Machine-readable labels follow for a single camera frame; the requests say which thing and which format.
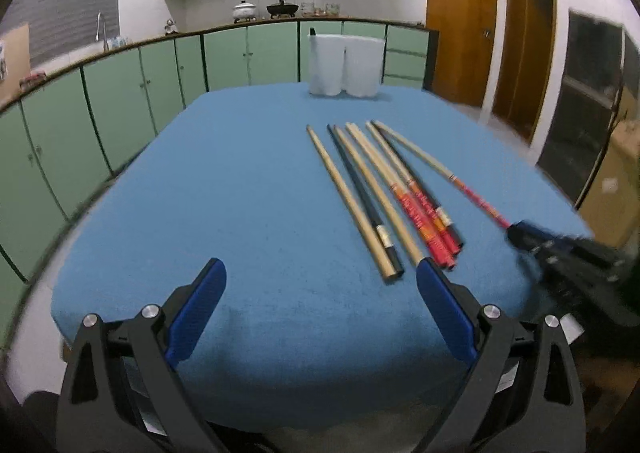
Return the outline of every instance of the kitchen faucet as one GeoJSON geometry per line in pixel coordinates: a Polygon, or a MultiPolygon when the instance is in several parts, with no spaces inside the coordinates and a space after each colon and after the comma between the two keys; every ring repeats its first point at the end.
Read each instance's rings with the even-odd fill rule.
{"type": "Polygon", "coordinates": [[[98,12],[98,25],[95,30],[95,40],[100,41],[100,18],[102,18],[102,51],[106,52],[109,50],[109,46],[107,45],[107,25],[104,22],[102,12],[98,12]]]}

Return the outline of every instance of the black pot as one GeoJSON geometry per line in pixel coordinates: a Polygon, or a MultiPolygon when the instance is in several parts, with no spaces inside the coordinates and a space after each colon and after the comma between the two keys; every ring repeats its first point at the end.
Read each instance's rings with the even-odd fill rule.
{"type": "Polygon", "coordinates": [[[271,17],[275,16],[289,16],[294,17],[298,10],[298,6],[293,3],[287,3],[285,0],[280,0],[280,3],[274,3],[267,7],[267,11],[271,14],[271,17]]]}

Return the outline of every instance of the metal screw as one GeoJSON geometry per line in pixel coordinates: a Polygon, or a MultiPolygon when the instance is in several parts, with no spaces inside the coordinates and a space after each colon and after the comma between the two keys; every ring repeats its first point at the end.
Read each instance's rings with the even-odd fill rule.
{"type": "Polygon", "coordinates": [[[87,328],[94,326],[97,322],[98,322],[98,316],[95,314],[87,314],[86,316],[84,316],[84,319],[82,320],[82,324],[87,328]]]}
{"type": "Polygon", "coordinates": [[[558,318],[553,314],[549,314],[548,316],[545,316],[545,323],[546,323],[546,326],[551,328],[557,328],[558,325],[560,324],[560,322],[558,321],[558,318]]]}
{"type": "Polygon", "coordinates": [[[147,305],[142,309],[142,317],[145,319],[153,319],[160,312],[160,307],[158,305],[147,305]]]}
{"type": "Polygon", "coordinates": [[[482,309],[482,312],[484,312],[484,315],[489,319],[498,319],[501,314],[500,309],[495,305],[487,305],[482,309]]]}

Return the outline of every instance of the cabinet door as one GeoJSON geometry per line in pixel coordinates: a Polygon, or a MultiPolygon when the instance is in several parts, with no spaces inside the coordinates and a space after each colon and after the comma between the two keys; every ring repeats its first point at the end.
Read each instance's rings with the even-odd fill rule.
{"type": "Polygon", "coordinates": [[[295,22],[248,28],[249,83],[298,81],[298,25],[295,22]]]}
{"type": "Polygon", "coordinates": [[[140,47],[140,56],[151,114],[160,133],[184,109],[174,41],[140,47]]]}
{"type": "Polygon", "coordinates": [[[386,32],[386,49],[427,55],[429,31],[389,25],[386,32]]]}
{"type": "Polygon", "coordinates": [[[249,84],[246,27],[205,34],[204,51],[210,91],[249,84]]]}
{"type": "Polygon", "coordinates": [[[381,23],[345,21],[342,33],[349,36],[366,36],[370,38],[384,39],[385,26],[381,23]]]}
{"type": "Polygon", "coordinates": [[[0,255],[0,348],[6,344],[15,309],[26,285],[0,255]]]}
{"type": "Polygon", "coordinates": [[[0,177],[0,245],[31,277],[65,217],[38,168],[17,104],[0,116],[0,177]]]}
{"type": "Polygon", "coordinates": [[[71,217],[110,177],[84,98],[80,70],[46,84],[22,100],[36,157],[71,217]]]}
{"type": "Polygon", "coordinates": [[[386,52],[385,74],[403,78],[424,79],[424,67],[427,58],[414,54],[401,54],[399,52],[386,52]]]}
{"type": "Polygon", "coordinates": [[[300,81],[309,77],[309,32],[316,29],[317,34],[340,34],[340,21],[301,21],[300,22],[300,81]]]}
{"type": "Polygon", "coordinates": [[[204,84],[200,36],[175,40],[175,54],[178,57],[178,72],[184,105],[189,106],[207,92],[204,84]]]}
{"type": "Polygon", "coordinates": [[[156,136],[146,102],[137,49],[84,67],[89,101],[102,146],[117,169],[156,136]]]}

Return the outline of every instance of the cooking pot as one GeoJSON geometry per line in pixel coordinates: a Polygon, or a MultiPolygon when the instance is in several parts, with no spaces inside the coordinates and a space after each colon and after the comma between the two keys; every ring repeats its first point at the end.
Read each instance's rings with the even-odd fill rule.
{"type": "Polygon", "coordinates": [[[254,20],[258,16],[258,8],[253,3],[247,3],[242,0],[234,7],[234,23],[238,23],[241,19],[254,20]]]}
{"type": "Polygon", "coordinates": [[[297,10],[297,5],[288,3],[285,0],[280,0],[280,3],[274,3],[273,5],[267,7],[267,11],[269,11],[269,14],[271,14],[272,18],[276,16],[294,17],[297,10]]]}

